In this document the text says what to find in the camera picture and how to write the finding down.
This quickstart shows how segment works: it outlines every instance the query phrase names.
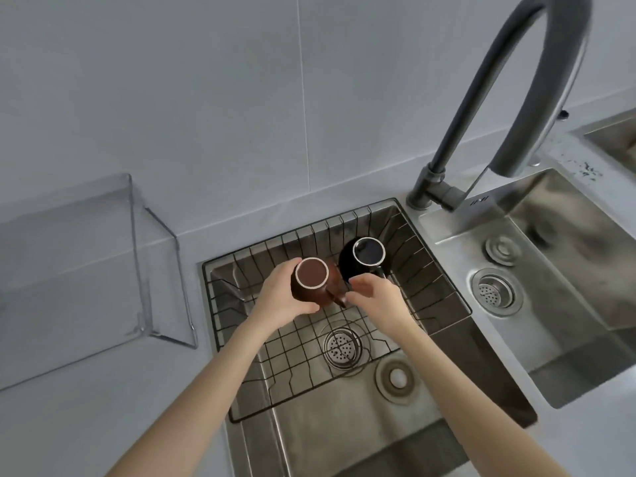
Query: wire grid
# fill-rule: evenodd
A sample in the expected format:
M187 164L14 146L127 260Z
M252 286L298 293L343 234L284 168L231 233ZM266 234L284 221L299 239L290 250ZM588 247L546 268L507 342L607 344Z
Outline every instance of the wire grid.
M429 309L446 301L459 301L461 305L463 300L406 220L397 201L386 200L205 262L203 278L217 349L227 343L250 313L263 281L277 264L298 256L332 258L337 264L346 242L361 236L374 236L384 243L387 249L384 270L402 289L413 317L429 333L430 328L441 329L439 312L431 313ZM462 307L463 315L467 316L465 303ZM325 338L341 327L353 331L362 342L357 364L346 370L333 368L324 359L328 352ZM274 332L263 345L239 389L230 420L240 422L271 409L335 378L360 371L369 362L397 349L399 346L356 306L343 309L332 304L313 315L301 315Z

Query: countertop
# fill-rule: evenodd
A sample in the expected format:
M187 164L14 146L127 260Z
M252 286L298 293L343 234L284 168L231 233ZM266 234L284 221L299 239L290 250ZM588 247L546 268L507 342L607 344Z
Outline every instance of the countertop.
M636 106L636 88L572 108L541 148L603 209L636 237L636 180L568 131ZM449 181L466 184L492 157L505 130L460 145ZM212 356L203 307L200 263L339 212L398 197L404 200L431 154L179 235L186 288L200 346L136 340L0 393L0 461L11 476L101 476L130 447ZM485 177L477 191L504 179ZM539 422L529 432L575 477L632 475L636 468L636 367L560 410L543 404L501 337L485 335ZM231 476L225 428L214 437L198 476ZM470 463L453 475L476 475Z

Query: hand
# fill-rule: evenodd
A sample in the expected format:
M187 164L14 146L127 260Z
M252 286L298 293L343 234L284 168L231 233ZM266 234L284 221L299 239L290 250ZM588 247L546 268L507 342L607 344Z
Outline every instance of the hand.
M298 315L315 313L320 309L316 303L298 301L291 296L291 273L300 261L302 258L296 257L279 264L263 283L261 294L248 320L257 322L268 331L267 336Z
M360 306L372 323L395 343L399 344L405 333L419 329L400 288L388 279L365 273L354 276L349 283L354 290L346 294L346 299Z

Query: clear acrylic box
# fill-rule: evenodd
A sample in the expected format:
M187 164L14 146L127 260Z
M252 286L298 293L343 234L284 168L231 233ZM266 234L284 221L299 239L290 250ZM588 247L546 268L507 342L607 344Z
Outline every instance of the clear acrylic box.
M197 344L179 242L129 174L0 206L0 389L144 336Z

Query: gray wall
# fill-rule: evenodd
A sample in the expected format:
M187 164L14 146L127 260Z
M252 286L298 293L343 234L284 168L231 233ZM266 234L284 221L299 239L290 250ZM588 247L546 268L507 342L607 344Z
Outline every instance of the gray wall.
M0 203L131 172L185 232L428 153L517 2L2 0ZM636 84L636 0L594 15L568 106ZM543 27L467 136L510 124Z

